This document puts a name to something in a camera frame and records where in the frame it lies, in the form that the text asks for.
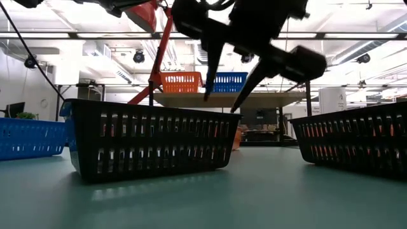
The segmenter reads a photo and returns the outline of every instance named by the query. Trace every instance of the black plastic basket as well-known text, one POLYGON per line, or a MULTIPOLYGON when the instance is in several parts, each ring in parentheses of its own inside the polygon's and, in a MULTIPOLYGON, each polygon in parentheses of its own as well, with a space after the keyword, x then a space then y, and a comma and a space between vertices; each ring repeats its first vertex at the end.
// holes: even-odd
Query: black plastic basket
POLYGON ((407 102, 290 120, 305 161, 407 175, 407 102))
POLYGON ((228 165, 240 115, 67 99, 71 161, 91 182, 228 165))

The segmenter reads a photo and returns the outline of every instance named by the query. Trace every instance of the orange basket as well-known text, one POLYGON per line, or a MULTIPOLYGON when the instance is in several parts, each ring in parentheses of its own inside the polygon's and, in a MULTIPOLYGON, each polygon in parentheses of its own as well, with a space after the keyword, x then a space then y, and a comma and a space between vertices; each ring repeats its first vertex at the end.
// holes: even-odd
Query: orange basket
POLYGON ((200 72, 160 73, 164 93, 197 93, 202 87, 200 72))
POLYGON ((232 150, 239 149, 239 147, 240 147, 240 142, 242 141, 242 131, 243 131, 242 128, 237 127, 237 131, 236 131, 236 135, 235 135, 235 140, 233 140, 232 150))

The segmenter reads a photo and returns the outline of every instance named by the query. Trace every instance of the blue plastic basket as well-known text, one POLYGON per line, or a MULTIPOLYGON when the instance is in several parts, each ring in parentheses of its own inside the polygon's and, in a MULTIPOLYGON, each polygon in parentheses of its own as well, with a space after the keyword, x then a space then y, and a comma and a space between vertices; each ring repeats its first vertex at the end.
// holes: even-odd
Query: blue plastic basket
POLYGON ((249 73, 216 73, 213 92, 241 91, 249 73))
POLYGON ((0 118, 0 160, 58 155, 66 140, 65 123, 0 118))

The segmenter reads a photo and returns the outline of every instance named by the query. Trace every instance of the shelf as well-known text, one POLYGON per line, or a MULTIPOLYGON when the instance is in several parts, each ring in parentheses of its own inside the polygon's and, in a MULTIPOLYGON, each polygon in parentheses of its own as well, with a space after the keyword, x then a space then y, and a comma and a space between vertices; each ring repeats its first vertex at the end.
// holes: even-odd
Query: shelf
MULTIPOLYGON (((204 102, 202 93, 155 93, 157 103, 170 108, 230 108, 238 93, 213 93, 204 102)), ((252 93, 242 108, 277 108, 305 99, 303 92, 252 93)))

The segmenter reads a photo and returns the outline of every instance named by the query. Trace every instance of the table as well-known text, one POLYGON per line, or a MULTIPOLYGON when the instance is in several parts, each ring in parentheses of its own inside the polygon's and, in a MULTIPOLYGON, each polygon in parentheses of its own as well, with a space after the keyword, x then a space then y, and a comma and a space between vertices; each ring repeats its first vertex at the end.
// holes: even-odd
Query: table
POLYGON ((241 148, 223 170, 83 184, 62 156, 0 162, 1 228, 406 228, 407 185, 241 148))
MULTIPOLYGON (((154 93, 157 103, 170 108, 230 108, 239 93, 212 93, 207 102, 203 93, 154 93)), ((278 108, 305 99, 303 92, 251 93, 240 107, 278 108)))

